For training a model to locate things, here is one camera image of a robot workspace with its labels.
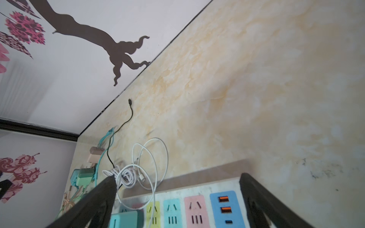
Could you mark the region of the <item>long multicolour power strip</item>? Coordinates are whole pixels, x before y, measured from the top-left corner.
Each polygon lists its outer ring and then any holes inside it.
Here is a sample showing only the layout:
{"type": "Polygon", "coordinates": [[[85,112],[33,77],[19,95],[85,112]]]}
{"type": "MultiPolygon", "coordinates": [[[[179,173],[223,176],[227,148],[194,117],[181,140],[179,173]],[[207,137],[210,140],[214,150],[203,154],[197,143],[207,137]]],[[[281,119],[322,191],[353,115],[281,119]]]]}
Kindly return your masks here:
{"type": "Polygon", "coordinates": [[[239,179],[210,182],[115,201],[112,214],[142,211],[143,228],[248,228],[239,179]]]}

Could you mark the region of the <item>teal charger plug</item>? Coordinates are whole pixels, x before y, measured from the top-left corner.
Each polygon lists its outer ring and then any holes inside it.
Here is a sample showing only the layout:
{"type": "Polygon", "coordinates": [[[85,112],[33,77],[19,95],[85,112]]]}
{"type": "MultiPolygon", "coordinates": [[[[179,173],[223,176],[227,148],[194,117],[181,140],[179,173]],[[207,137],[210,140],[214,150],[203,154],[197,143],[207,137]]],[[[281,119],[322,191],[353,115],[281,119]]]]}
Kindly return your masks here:
{"type": "Polygon", "coordinates": [[[112,214],[109,228],[142,228],[144,217],[142,211],[127,211],[112,214]]]}

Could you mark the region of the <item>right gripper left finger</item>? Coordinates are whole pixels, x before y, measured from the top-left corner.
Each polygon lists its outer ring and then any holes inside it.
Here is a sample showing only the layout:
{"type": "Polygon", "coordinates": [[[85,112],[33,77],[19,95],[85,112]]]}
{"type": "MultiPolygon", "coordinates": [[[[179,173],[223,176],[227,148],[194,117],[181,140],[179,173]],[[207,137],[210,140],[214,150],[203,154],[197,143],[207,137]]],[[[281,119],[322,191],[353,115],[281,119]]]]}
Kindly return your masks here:
{"type": "Polygon", "coordinates": [[[107,228],[117,193],[113,177],[105,178],[66,214],[48,225],[49,228],[107,228]]]}

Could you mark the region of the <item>green charger plug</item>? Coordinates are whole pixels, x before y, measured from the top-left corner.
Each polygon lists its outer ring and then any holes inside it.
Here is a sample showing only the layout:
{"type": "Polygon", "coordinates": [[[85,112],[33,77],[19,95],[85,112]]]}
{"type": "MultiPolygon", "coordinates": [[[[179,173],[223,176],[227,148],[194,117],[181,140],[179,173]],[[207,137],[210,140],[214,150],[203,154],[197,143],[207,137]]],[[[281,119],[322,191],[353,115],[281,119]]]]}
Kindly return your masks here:
{"type": "Polygon", "coordinates": [[[95,169],[94,168],[84,168],[84,169],[79,169],[79,172],[77,174],[77,178],[76,178],[76,186],[80,187],[80,186],[88,186],[95,175],[95,169]]]}

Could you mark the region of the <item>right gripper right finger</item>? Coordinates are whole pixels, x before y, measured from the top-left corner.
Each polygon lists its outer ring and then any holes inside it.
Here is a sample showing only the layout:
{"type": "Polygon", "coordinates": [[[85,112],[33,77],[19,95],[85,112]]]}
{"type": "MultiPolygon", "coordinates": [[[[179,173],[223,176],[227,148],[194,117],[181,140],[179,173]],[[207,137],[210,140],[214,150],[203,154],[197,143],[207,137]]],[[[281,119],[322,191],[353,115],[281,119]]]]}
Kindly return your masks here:
{"type": "Polygon", "coordinates": [[[312,227],[250,174],[243,173],[239,183],[251,228],[268,228],[267,219],[270,219],[277,228],[312,227]]]}

